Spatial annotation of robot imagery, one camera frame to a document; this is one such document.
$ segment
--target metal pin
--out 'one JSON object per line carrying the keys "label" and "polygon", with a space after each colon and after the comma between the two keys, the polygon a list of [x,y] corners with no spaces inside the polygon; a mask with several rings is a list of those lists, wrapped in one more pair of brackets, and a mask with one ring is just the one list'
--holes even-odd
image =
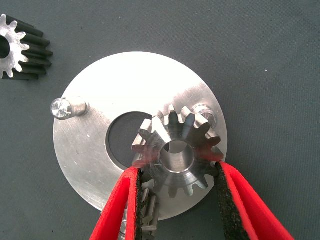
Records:
{"label": "metal pin", "polygon": [[89,105],[80,97],[57,98],[51,103],[52,115],[58,120],[66,120],[86,114]]}
{"label": "metal pin", "polygon": [[211,128],[215,128],[217,124],[216,115],[208,106],[204,104],[197,104],[192,108],[192,111],[196,114],[201,114],[201,116],[208,120]]}

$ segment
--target spur gear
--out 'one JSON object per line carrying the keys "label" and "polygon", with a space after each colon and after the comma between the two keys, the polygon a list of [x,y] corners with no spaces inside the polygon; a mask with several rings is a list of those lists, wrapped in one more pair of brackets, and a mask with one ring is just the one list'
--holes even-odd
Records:
{"label": "spur gear", "polygon": [[186,106],[177,114],[173,105],[168,115],[159,112],[142,123],[132,150],[137,154],[132,165],[143,168],[154,179],[154,192],[167,186],[170,198],[178,189],[193,195],[193,185],[208,187],[205,175],[213,176],[211,162],[224,158],[216,146],[221,141],[206,118]]}
{"label": "spur gear", "polygon": [[0,17],[0,79],[38,79],[51,66],[46,58],[50,41],[32,25],[2,14]]}

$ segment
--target silver gear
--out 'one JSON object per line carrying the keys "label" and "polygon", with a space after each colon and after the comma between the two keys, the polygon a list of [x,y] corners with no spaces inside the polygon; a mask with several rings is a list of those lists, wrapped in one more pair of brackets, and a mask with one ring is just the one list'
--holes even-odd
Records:
{"label": "silver gear", "polygon": [[132,150],[137,154],[132,166],[143,168],[154,179],[154,192],[168,187],[171,198],[183,189],[193,195],[193,185],[208,187],[205,175],[213,176],[212,162],[222,160],[216,146],[221,141],[208,120],[186,106],[177,114],[173,105],[168,115],[159,112],[142,123]]}
{"label": "silver gear", "polygon": [[[2,14],[0,36],[9,43],[8,55],[0,58],[0,79],[38,79],[46,74],[44,67],[51,65],[46,57],[52,52],[45,49],[50,42],[42,38],[43,32]],[[7,51],[5,48],[5,44],[0,46],[1,51]]]}

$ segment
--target gear hub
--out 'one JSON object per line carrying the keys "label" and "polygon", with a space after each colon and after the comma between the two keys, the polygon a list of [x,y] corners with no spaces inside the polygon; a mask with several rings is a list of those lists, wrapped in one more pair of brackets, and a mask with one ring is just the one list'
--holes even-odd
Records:
{"label": "gear hub", "polygon": [[154,179],[154,192],[168,187],[171,198],[183,189],[193,195],[193,185],[208,187],[205,175],[213,176],[211,162],[224,158],[216,146],[221,141],[206,118],[191,112],[186,106],[177,114],[173,105],[168,115],[159,112],[152,120],[145,119],[132,150],[138,153],[133,162],[136,168],[144,168]]}

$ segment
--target metal plate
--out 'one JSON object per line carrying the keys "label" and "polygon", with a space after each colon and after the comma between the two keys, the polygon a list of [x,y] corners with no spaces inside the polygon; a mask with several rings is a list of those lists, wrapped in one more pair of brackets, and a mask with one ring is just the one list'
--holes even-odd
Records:
{"label": "metal plate", "polygon": [[[76,192],[102,210],[118,178],[126,169],[109,150],[109,128],[121,115],[159,110],[177,112],[197,104],[211,108],[216,116],[217,145],[226,156],[227,128],[221,107],[210,88],[188,67],[154,53],[126,52],[105,57],[84,69],[65,90],[63,98],[81,97],[90,104],[86,115],[54,120],[53,140],[60,167]],[[193,196],[180,189],[176,198],[159,194],[159,219],[177,216],[199,203],[212,189],[194,188]]]}

